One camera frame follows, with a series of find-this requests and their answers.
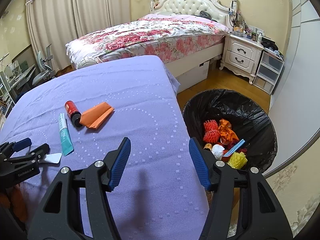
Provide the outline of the red small can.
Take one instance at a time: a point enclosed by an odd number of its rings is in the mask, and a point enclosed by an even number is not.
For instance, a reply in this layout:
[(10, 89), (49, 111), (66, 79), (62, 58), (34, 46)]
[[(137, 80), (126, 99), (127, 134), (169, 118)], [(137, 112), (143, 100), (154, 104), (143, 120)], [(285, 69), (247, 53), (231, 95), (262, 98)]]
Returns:
[(80, 128), (82, 124), (80, 123), (81, 113), (76, 107), (75, 103), (71, 100), (65, 103), (65, 109), (68, 117), (70, 118), (73, 126)]

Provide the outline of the yellow foam fruit net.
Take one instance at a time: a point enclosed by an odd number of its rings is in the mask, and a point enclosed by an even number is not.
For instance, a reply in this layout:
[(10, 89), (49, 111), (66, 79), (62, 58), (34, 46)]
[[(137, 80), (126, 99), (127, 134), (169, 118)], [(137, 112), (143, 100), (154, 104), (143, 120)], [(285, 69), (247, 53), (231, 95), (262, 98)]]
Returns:
[(244, 152), (234, 152), (227, 161), (227, 164), (234, 169), (240, 170), (246, 165), (247, 161)]

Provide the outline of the beige curtains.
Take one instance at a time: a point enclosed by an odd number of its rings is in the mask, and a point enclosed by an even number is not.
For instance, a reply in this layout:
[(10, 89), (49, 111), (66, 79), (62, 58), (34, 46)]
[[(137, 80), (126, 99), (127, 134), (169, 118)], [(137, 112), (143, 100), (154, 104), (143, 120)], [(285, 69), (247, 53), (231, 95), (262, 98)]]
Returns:
[(50, 47), (56, 72), (71, 64), (68, 42), (131, 21), (130, 0), (26, 0), (25, 6), (33, 52)]

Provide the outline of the yellow tube with black cap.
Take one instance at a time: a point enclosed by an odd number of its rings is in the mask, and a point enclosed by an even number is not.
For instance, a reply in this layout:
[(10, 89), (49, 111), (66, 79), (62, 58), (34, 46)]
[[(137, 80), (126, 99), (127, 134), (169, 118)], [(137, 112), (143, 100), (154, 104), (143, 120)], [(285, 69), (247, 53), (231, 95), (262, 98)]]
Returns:
[(210, 143), (205, 144), (205, 146), (204, 146), (204, 149), (205, 149), (205, 150), (208, 150), (208, 151), (212, 151), (212, 148), (213, 148), (213, 146), (212, 146), (212, 144), (210, 144)]

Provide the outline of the clear plastic drawer unit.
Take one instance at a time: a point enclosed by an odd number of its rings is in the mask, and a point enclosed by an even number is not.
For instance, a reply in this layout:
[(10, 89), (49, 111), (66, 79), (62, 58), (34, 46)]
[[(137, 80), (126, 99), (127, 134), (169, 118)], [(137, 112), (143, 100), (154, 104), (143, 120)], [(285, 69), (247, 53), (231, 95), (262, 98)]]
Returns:
[(253, 85), (271, 95), (283, 70), (284, 60), (265, 48), (262, 52)]

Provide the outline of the white two-drawer nightstand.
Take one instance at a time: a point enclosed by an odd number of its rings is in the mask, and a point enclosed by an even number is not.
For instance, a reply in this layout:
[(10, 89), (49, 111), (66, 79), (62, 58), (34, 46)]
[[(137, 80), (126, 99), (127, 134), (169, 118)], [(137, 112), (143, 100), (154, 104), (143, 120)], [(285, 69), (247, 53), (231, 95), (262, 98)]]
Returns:
[(248, 78), (253, 85), (263, 49), (258, 42), (227, 34), (219, 70), (227, 68), (235, 75)]

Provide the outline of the orange paper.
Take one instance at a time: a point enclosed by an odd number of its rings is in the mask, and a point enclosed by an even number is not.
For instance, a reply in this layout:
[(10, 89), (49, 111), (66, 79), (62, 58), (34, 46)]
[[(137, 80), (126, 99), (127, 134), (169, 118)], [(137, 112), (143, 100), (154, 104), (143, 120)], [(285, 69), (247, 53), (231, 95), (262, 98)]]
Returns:
[(112, 106), (102, 102), (84, 111), (80, 118), (80, 124), (90, 129), (98, 129), (113, 111), (114, 108)]

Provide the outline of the red foam fruit net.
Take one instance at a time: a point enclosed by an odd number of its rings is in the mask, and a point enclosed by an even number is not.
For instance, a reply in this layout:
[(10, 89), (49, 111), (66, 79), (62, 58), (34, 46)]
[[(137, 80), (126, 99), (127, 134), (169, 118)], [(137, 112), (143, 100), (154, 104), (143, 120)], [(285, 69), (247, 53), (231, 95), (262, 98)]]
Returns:
[(206, 143), (215, 144), (220, 138), (220, 132), (217, 122), (215, 120), (207, 120), (204, 125), (204, 137), (203, 140)]

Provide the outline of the black lined trash bin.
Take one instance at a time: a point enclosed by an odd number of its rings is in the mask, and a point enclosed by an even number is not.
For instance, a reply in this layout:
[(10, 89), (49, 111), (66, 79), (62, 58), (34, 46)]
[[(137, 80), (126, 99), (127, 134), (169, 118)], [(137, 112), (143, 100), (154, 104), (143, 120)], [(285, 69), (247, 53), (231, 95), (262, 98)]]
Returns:
[(201, 145), (205, 145), (206, 121), (228, 121), (238, 139), (245, 141), (241, 149), (247, 166), (255, 166), (261, 172), (271, 166), (277, 155), (277, 136), (270, 118), (257, 103), (236, 91), (202, 91), (185, 104), (182, 115), (189, 136), (196, 137)]

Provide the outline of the teal toothpaste tube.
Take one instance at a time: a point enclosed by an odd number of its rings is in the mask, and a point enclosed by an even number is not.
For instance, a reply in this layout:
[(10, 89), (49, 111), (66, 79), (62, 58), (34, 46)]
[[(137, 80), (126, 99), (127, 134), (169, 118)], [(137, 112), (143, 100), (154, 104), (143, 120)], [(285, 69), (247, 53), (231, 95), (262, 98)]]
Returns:
[(67, 156), (74, 151), (69, 130), (64, 113), (59, 114), (59, 133), (63, 156)]

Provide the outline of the orange snack bag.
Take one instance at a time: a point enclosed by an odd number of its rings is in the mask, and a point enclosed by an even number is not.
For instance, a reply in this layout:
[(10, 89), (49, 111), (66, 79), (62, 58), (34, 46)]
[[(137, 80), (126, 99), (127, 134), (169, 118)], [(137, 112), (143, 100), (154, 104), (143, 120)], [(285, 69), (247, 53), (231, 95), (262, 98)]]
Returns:
[(218, 126), (220, 133), (220, 143), (223, 145), (230, 145), (239, 142), (239, 138), (232, 130), (232, 125), (229, 121), (221, 119)]

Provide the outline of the white paper ball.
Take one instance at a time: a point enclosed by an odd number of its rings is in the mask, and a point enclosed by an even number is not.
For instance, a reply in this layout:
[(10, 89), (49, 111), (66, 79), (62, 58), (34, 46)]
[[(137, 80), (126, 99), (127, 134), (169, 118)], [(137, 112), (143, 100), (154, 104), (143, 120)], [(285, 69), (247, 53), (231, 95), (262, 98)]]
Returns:
[(215, 144), (212, 147), (212, 154), (214, 155), (216, 160), (221, 160), (223, 158), (223, 152), (224, 152), (225, 148), (219, 144)]

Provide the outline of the grey desk chair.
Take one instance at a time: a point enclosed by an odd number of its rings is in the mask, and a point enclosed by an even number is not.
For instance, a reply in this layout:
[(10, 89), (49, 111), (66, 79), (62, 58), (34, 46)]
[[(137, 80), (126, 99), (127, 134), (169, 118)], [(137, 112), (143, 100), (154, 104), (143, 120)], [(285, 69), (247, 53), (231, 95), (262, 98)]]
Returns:
[(47, 56), (44, 57), (41, 51), (37, 53), (37, 64), (40, 73), (36, 75), (33, 79), (33, 87), (39, 86), (55, 77), (55, 71), (53, 70), (52, 59), (53, 55), (50, 52), (50, 46), (46, 47)]

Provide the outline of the purple tablecloth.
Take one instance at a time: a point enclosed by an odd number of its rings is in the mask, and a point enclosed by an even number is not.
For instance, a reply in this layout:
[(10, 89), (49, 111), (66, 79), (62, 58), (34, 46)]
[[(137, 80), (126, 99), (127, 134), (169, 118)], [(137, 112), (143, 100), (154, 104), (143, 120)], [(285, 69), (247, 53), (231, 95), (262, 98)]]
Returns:
[(1, 130), (1, 142), (30, 138), (61, 152), (59, 115), (73, 101), (80, 112), (102, 102), (114, 108), (98, 128), (67, 124), (74, 150), (58, 165), (21, 183), (32, 218), (61, 167), (86, 168), (116, 149), (131, 153), (119, 185), (107, 197), (122, 239), (198, 239), (208, 202), (191, 160), (189, 135), (176, 99), (177, 82), (156, 56), (138, 56), (75, 70), (24, 94)]

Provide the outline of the white under-bed storage box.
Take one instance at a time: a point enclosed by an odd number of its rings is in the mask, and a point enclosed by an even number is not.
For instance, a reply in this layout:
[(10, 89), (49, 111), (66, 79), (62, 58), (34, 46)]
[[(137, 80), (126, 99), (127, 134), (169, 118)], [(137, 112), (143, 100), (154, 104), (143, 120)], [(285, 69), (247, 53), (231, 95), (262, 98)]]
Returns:
[(205, 80), (208, 76), (209, 61), (206, 61), (199, 66), (179, 75), (176, 80), (180, 83), (178, 93), (196, 85)]

